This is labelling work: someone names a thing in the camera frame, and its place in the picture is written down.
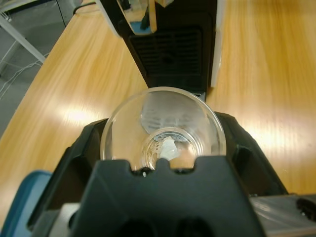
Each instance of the wooden table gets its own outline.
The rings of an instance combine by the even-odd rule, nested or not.
[[[316,192],[316,1],[228,0],[222,68],[207,97],[257,140],[289,192]],[[22,179],[53,171],[82,128],[146,89],[97,10],[78,11],[0,141],[0,222]]]

